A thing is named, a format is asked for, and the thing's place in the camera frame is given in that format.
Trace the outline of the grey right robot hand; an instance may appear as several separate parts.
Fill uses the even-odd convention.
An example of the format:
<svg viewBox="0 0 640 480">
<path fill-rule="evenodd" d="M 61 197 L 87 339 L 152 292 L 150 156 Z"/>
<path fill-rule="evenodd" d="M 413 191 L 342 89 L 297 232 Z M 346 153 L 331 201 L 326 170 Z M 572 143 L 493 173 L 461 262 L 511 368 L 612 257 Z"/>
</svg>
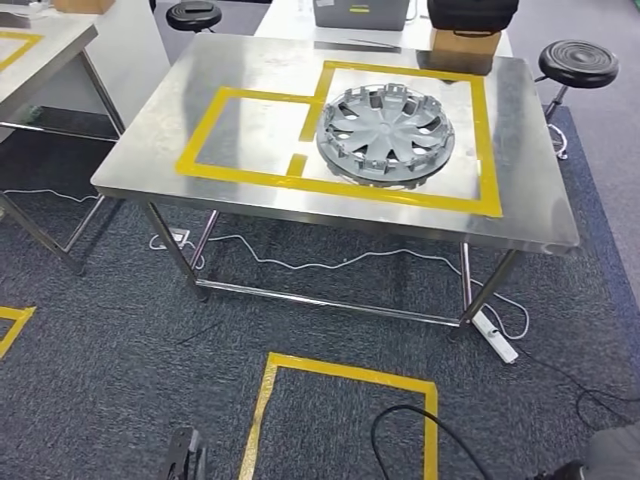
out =
<svg viewBox="0 0 640 480">
<path fill-rule="evenodd" d="M 582 478 L 639 480 L 639 423 L 595 433 L 589 442 Z"/>
</svg>

